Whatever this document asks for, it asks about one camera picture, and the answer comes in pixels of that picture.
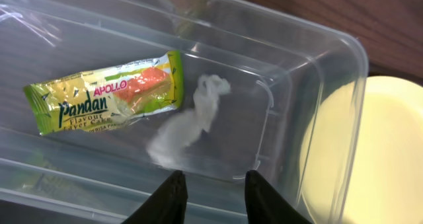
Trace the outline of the white tissue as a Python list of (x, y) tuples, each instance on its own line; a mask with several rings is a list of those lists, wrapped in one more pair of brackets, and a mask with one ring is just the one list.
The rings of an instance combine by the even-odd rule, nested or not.
[(227, 79), (202, 75), (193, 94), (194, 107), (171, 116), (147, 145), (147, 153), (162, 167), (180, 164), (185, 148), (209, 132), (219, 110), (219, 100), (231, 92)]

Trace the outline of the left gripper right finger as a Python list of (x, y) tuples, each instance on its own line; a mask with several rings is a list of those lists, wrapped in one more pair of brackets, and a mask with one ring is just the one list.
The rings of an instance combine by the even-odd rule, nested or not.
[(245, 205), (249, 224), (311, 224), (256, 170), (245, 176)]

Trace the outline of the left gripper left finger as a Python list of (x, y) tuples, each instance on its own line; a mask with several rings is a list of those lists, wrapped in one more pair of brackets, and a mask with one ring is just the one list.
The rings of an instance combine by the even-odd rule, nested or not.
[(174, 171), (122, 224), (183, 224), (187, 199), (185, 175)]

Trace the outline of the pandan cake wrapper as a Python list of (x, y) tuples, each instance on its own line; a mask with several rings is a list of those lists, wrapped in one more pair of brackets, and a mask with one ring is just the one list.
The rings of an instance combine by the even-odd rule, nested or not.
[(41, 135), (115, 130), (176, 110), (184, 97), (180, 52), (27, 85)]

